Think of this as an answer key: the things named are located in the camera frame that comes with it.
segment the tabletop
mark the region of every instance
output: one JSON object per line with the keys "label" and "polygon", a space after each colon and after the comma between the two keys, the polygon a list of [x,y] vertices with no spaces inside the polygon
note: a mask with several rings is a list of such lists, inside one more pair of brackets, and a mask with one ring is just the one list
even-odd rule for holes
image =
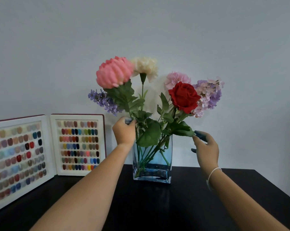
{"label": "tabletop", "polygon": [[[290,229],[288,195],[255,170],[223,171]],[[4,207],[0,230],[29,230],[81,178],[55,176]],[[145,229],[239,230],[217,195],[208,190],[200,168],[172,167],[171,184],[163,184],[134,181],[132,165],[124,165],[103,230]]]}

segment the blue glass vase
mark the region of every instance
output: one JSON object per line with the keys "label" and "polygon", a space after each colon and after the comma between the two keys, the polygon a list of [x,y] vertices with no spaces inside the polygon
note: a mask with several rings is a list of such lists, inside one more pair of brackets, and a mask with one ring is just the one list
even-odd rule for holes
{"label": "blue glass vase", "polygon": [[162,135],[158,145],[140,147],[134,143],[133,148],[133,179],[171,182],[173,139]]}

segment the white wall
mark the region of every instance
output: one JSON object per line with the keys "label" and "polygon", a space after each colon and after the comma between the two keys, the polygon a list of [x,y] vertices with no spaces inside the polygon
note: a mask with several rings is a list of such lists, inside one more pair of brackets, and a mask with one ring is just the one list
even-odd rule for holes
{"label": "white wall", "polygon": [[[222,77],[218,107],[188,124],[214,136],[221,167],[255,169],[290,195],[290,0],[0,0],[0,119],[104,113],[112,150],[117,118],[87,94],[116,55],[158,59],[150,111],[171,71]],[[174,137],[174,166],[198,166],[192,146]]]}

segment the hand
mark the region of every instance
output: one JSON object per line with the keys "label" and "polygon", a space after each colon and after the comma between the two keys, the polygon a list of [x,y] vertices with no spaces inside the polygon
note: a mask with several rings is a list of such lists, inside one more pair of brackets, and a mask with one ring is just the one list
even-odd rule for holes
{"label": "hand", "polygon": [[130,149],[135,141],[136,120],[133,120],[129,125],[125,124],[125,120],[126,117],[121,117],[115,123],[112,129],[116,138],[117,145],[123,144]]}
{"label": "hand", "polygon": [[200,136],[201,139],[202,135],[205,136],[208,142],[208,144],[205,144],[204,142],[202,142],[202,140],[199,139],[199,137],[192,137],[194,144],[197,147],[197,161],[199,162],[199,165],[205,175],[208,177],[212,170],[218,167],[219,147],[210,134],[202,131],[195,131],[195,134]]}

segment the red rose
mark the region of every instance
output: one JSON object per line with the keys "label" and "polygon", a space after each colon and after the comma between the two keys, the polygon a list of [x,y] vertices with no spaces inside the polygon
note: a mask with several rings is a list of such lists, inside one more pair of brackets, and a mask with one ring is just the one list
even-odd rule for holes
{"label": "red rose", "polygon": [[168,93],[173,105],[186,114],[191,113],[197,107],[197,101],[201,99],[194,87],[188,83],[179,82],[173,89],[168,90]]}

